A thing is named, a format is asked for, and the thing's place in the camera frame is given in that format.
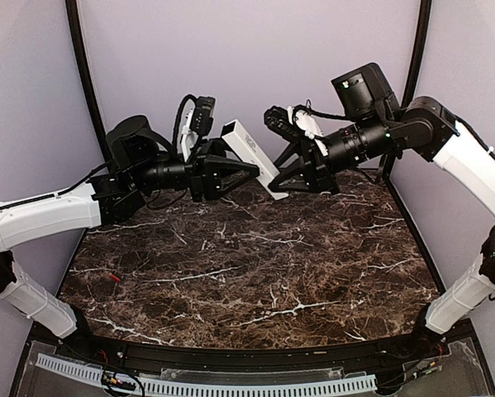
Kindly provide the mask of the white remote control body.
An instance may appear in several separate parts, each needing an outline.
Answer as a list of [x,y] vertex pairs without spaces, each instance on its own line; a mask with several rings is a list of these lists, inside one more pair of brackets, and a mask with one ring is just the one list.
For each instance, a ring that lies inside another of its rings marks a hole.
[[239,120],[227,123],[221,130],[221,138],[242,161],[258,166],[257,180],[273,199],[281,200],[289,196],[288,193],[275,193],[269,188],[279,171]]

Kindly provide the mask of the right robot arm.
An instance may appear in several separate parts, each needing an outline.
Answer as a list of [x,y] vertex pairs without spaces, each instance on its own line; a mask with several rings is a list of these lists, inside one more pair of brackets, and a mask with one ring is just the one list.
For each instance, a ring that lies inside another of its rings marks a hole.
[[[402,107],[380,66],[370,62],[332,80],[348,122],[329,135],[306,105],[271,107],[264,124],[288,144],[276,160],[275,193],[337,194],[339,172],[381,155],[415,151],[458,180],[495,217],[495,154],[473,128],[433,98]],[[423,309],[404,351],[421,359],[469,311],[495,292],[495,225],[471,267]]]

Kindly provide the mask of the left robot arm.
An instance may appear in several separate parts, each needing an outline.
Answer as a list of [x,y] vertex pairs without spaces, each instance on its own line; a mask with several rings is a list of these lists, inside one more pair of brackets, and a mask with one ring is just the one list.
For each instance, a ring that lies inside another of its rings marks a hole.
[[118,224],[130,219],[152,193],[187,190],[193,201],[218,200],[259,176],[249,162],[229,159],[222,140],[195,145],[184,160],[154,132],[146,116],[135,115],[107,134],[112,158],[76,184],[47,194],[0,202],[0,299],[7,301],[60,339],[82,361],[99,353],[81,312],[57,299],[14,259],[24,242],[76,229]]

